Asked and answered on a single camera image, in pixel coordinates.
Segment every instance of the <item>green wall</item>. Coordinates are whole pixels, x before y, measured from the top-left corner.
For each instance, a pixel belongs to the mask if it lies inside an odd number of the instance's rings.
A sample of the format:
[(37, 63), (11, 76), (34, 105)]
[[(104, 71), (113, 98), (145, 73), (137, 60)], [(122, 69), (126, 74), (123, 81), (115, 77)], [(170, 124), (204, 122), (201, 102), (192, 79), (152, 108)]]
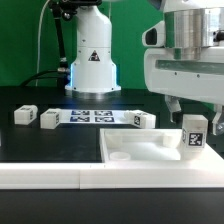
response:
[[(0, 85), (19, 85), (36, 73), (37, 32), (45, 0), (1, 1), (0, 13)], [(109, 3), (99, 8), (108, 15)], [(162, 19), (147, 0), (124, 0), (112, 3), (112, 59), (119, 68), (122, 88), (145, 88), (142, 33)], [(76, 21), (63, 22), (68, 60), (76, 57)], [(56, 32), (47, 9), (42, 28), (40, 70), (58, 67)]]

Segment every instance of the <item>triangular warning sticker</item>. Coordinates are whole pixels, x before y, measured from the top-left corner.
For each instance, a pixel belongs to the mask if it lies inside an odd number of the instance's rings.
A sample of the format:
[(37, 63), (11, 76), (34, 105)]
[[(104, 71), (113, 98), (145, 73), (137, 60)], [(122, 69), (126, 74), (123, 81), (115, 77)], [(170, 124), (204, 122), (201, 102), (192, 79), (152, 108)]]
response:
[(96, 51), (93, 51), (92, 55), (89, 58), (89, 61), (100, 61), (100, 58)]

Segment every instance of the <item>black table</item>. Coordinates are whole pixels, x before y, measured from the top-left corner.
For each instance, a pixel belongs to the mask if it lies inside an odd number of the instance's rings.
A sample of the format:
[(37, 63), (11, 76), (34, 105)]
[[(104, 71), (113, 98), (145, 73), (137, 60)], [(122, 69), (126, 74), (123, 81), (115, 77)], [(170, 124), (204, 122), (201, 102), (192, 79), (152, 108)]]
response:
[[(29, 126), (14, 125), (13, 112), (36, 105), (38, 119)], [(184, 113), (214, 113), (201, 103), (183, 100)], [(61, 124), (41, 130), (39, 116), (48, 108), (86, 110), (143, 110), (157, 115), (157, 128), (181, 128), (169, 121), (164, 97), (147, 90), (123, 90), (104, 101), (64, 96), (56, 88), (0, 88), (0, 162), (100, 163), (100, 128), (130, 125)], [(223, 136), (208, 135), (208, 144), (222, 155)], [(107, 189), (2, 190), (0, 222), (7, 223), (224, 223), (224, 189)]]

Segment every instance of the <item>white cube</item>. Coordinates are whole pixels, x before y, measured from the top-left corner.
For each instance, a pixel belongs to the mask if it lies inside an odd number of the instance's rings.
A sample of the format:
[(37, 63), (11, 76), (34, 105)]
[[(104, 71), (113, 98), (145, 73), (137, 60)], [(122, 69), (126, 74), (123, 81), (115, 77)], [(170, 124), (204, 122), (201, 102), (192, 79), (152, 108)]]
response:
[(40, 127), (43, 129), (55, 129), (61, 120), (61, 109), (48, 109), (40, 116)]
[(156, 126), (156, 116), (141, 110), (125, 111), (124, 116), (129, 124), (142, 129), (153, 129)]
[(35, 105), (23, 105), (14, 111), (15, 124), (28, 125), (37, 118), (37, 107)]
[(202, 115), (184, 115), (181, 151), (184, 158), (196, 158), (206, 144), (208, 120)]

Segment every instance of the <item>metal cylinder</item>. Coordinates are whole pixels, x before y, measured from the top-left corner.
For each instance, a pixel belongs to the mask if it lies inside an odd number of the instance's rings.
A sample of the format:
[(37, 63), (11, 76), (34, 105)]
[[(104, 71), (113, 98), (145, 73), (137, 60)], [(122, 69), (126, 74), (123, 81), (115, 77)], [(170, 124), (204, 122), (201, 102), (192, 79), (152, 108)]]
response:
[(201, 48), (214, 46), (214, 33), (224, 30), (224, 8), (165, 13), (166, 48), (175, 59), (198, 60)]

